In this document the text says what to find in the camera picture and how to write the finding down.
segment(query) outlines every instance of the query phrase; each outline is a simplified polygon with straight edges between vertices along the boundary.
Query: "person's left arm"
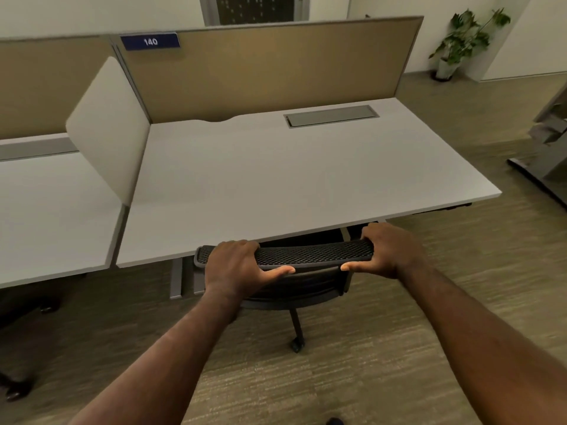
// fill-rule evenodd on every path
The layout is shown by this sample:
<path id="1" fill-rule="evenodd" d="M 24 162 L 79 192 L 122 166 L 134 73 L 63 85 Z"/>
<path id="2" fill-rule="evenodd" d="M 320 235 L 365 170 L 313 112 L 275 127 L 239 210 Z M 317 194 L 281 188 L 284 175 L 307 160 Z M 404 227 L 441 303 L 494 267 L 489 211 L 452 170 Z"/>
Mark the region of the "person's left arm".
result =
<path id="1" fill-rule="evenodd" d="M 210 352 L 241 301 L 285 274 L 258 268 L 256 242 L 218 245 L 198 304 L 72 420 L 72 425 L 179 424 Z"/>

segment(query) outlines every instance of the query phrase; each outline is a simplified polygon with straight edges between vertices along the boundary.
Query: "desk surface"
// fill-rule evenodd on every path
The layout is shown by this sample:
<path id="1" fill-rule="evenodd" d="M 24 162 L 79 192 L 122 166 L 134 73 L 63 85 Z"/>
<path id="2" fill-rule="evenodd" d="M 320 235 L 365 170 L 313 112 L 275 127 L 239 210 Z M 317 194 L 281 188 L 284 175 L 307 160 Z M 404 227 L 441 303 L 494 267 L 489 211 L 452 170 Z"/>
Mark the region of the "desk surface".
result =
<path id="1" fill-rule="evenodd" d="M 121 267 L 497 197 L 397 99 L 379 118 L 288 128 L 292 110 L 151 126 Z"/>
<path id="2" fill-rule="evenodd" d="M 80 153 L 0 162 L 0 288 L 108 268 L 122 204 Z"/>

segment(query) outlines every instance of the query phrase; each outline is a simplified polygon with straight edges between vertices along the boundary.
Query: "person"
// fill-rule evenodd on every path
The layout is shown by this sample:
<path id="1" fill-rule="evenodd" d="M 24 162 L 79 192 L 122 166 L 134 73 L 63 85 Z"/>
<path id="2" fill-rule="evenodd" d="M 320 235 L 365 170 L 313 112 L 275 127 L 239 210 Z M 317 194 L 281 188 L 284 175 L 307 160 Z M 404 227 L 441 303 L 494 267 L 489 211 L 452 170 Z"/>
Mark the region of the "person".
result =
<path id="1" fill-rule="evenodd" d="M 409 232 L 388 223 L 362 231 L 370 261 L 344 271 L 397 279 L 431 323 L 457 381 L 484 424 L 567 424 L 567 370 L 430 263 Z M 73 425 L 181 423 L 209 354 L 240 302 L 294 272 L 258 268 L 253 241 L 223 242 L 205 269 L 197 305 L 81 410 Z M 331 423 L 341 423 L 333 419 Z"/>

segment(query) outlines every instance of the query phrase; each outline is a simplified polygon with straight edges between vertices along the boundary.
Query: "forearm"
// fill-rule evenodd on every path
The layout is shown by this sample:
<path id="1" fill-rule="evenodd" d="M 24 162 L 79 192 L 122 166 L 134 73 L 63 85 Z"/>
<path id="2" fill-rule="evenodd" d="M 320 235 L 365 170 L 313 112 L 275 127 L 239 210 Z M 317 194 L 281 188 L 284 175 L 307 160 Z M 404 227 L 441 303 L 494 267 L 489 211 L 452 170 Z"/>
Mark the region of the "forearm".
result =
<path id="1" fill-rule="evenodd" d="M 239 303 L 207 293 L 71 424 L 181 423 L 210 352 Z"/>
<path id="2" fill-rule="evenodd" d="M 486 424 L 567 423 L 567 371 L 434 268 L 400 277 Z"/>

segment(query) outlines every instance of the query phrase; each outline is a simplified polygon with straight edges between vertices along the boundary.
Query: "beige carpet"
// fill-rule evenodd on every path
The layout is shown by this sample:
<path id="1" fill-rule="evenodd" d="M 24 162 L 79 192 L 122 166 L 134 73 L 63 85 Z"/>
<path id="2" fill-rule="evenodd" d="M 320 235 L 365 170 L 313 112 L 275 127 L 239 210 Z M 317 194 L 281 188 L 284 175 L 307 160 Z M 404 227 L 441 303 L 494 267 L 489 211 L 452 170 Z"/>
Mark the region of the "beige carpet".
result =
<path id="1" fill-rule="evenodd" d="M 529 156 L 527 131 L 566 75 L 476 84 L 403 78 L 399 98 L 503 194 L 468 208 L 394 220 L 439 268 L 538 345 L 567 361 L 567 214 L 505 163 Z M 377 182 L 388 181 L 377 179 Z M 102 271 L 13 288 L 57 290 L 62 309 L 0 333 L 0 370 L 38 376 L 0 401 L 0 423 L 66 422 L 194 303 L 168 300 L 168 265 Z M 306 348 L 287 343 L 287 312 L 245 311 L 223 335 L 186 423 L 477 424 L 427 321 L 397 284 L 355 277 L 342 298 L 299 311 Z"/>

